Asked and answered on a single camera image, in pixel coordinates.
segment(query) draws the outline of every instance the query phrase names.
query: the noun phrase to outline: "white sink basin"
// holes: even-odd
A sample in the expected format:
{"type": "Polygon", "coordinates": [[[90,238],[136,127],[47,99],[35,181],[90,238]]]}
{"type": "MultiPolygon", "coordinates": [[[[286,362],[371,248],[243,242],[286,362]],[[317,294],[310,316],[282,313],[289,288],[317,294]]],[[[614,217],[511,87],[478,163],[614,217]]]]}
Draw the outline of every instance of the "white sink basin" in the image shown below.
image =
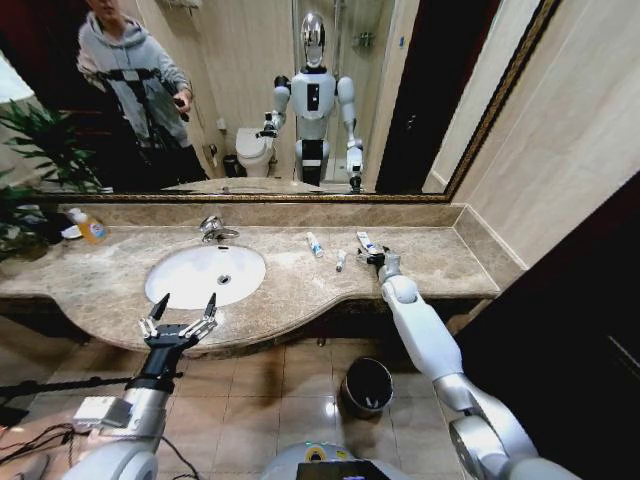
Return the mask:
{"type": "Polygon", "coordinates": [[[262,257],[248,248],[211,245],[171,255],[153,267],[145,293],[154,303],[171,294],[168,308],[202,310],[216,292],[216,305],[248,297],[264,280],[262,257]]]}

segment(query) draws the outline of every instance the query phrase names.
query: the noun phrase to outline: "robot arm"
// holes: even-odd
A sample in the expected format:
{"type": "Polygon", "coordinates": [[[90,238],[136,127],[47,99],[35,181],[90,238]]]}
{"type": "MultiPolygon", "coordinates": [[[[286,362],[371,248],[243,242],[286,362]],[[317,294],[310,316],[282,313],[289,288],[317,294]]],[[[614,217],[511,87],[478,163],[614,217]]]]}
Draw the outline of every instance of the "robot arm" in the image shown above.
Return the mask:
{"type": "Polygon", "coordinates": [[[425,303],[416,283],[401,274],[400,257],[375,254],[382,296],[409,356],[434,385],[438,397],[465,417],[449,424],[451,440],[464,467],[479,479],[573,480],[564,468],[538,456],[533,442],[500,400],[469,381],[460,348],[436,311],[425,303]]]}
{"type": "Polygon", "coordinates": [[[356,138],[356,105],[353,80],[342,77],[338,82],[338,103],[342,107],[344,128],[347,131],[347,173],[354,192],[360,191],[362,175],[362,139],[356,138]]]}
{"type": "Polygon", "coordinates": [[[276,77],[274,80],[273,100],[274,109],[264,114],[264,126],[258,133],[260,137],[277,137],[278,131],[284,126],[287,120],[287,104],[291,96],[291,82],[284,75],[276,77]]]}
{"type": "Polygon", "coordinates": [[[204,315],[190,325],[157,325],[168,302],[169,294],[138,322],[150,352],[140,374],[125,387],[124,397],[87,397],[74,415],[75,425],[93,428],[90,441],[100,446],[63,480],[156,478],[154,454],[164,431],[165,406],[174,389],[180,355],[217,326],[215,293],[204,315]]]}

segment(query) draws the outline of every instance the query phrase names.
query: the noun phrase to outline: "person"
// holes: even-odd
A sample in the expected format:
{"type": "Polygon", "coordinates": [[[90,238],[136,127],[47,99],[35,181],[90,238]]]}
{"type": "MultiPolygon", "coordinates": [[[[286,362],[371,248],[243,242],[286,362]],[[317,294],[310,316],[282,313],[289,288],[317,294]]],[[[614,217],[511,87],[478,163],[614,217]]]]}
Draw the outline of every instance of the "person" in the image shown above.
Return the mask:
{"type": "Polygon", "coordinates": [[[78,34],[78,70],[117,100],[131,125],[145,165],[138,173],[141,189],[206,180],[182,120],[188,120],[193,102],[185,73],[144,27],[122,13],[118,0],[87,3],[91,11],[78,34]]]}

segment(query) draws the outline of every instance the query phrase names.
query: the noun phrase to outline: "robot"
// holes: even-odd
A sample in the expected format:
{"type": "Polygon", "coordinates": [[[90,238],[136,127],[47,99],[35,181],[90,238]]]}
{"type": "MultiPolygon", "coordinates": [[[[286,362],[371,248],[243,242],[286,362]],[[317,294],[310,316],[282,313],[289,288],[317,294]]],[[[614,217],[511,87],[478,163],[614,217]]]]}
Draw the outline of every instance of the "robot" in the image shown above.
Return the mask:
{"type": "MultiPolygon", "coordinates": [[[[464,417],[449,424],[451,441],[464,468],[480,480],[579,480],[561,466],[538,456],[513,413],[465,377],[460,348],[436,311],[420,296],[416,283],[400,272],[400,256],[380,249],[359,252],[358,258],[377,269],[382,297],[389,304],[415,366],[433,383],[442,401],[452,410],[464,412],[464,417]]],[[[63,480],[156,478],[155,452],[164,431],[165,407],[173,391],[180,354],[217,325],[215,294],[203,317],[191,325],[156,325],[168,299],[169,295],[165,296],[140,321],[151,351],[140,375],[126,386],[124,397],[90,397],[80,406],[74,423],[93,427],[90,440],[102,439],[106,443],[69,470],[63,480]]],[[[357,459],[338,445],[306,442],[278,454],[260,478],[410,480],[411,477],[384,462],[357,459]]]]}
{"type": "Polygon", "coordinates": [[[295,152],[302,181],[320,185],[324,178],[329,158],[327,134],[329,115],[333,111],[334,97],[342,108],[342,118],[347,131],[347,172],[353,192],[360,192],[363,168],[362,140],[355,137],[356,109],[353,80],[342,77],[336,79],[322,66],[325,31],[322,17],[308,13],[302,22],[302,43],[306,64],[291,81],[278,76],[274,81],[274,110],[265,114],[264,127],[258,136],[277,137],[286,121],[289,99],[293,99],[293,109],[298,119],[300,140],[295,152]]]}

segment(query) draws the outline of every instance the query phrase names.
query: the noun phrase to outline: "cable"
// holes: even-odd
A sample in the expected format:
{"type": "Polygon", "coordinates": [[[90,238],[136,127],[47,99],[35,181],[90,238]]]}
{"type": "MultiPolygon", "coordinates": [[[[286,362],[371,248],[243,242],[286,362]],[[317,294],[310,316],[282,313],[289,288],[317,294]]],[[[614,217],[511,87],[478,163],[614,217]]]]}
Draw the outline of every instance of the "cable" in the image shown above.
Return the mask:
{"type": "Polygon", "coordinates": [[[185,473],[183,475],[178,475],[177,477],[173,477],[173,480],[177,480],[179,478],[195,478],[196,480],[200,480],[200,475],[198,474],[198,471],[196,470],[196,467],[194,467],[191,463],[189,463],[189,461],[186,458],[184,458],[182,456],[182,454],[178,451],[176,446],[173,443],[171,443],[167,437],[165,437],[163,435],[162,436],[162,440],[164,440],[167,443],[167,445],[169,445],[171,447],[171,450],[173,450],[176,453],[176,455],[178,456],[178,458],[180,460],[182,460],[182,462],[187,467],[189,467],[189,469],[191,470],[191,473],[185,473]]]}
{"type": "Polygon", "coordinates": [[[38,450],[39,448],[42,448],[43,446],[47,445],[48,443],[52,442],[53,440],[62,438],[60,445],[64,445],[65,443],[69,444],[68,460],[69,460],[69,468],[71,468],[73,466],[73,439],[76,435],[87,435],[87,433],[77,432],[73,428],[73,425],[70,423],[59,423],[57,425],[52,425],[44,429],[44,431],[40,433],[38,436],[36,436],[35,438],[27,442],[18,442],[5,447],[0,447],[0,451],[20,447],[16,451],[11,452],[10,454],[0,458],[0,465],[3,465],[12,460],[15,460],[16,458],[21,457],[22,455],[25,455],[27,453],[32,453],[38,450]],[[42,439],[48,433],[55,432],[56,430],[61,430],[61,431],[55,433],[54,435],[48,438],[42,439]]]}

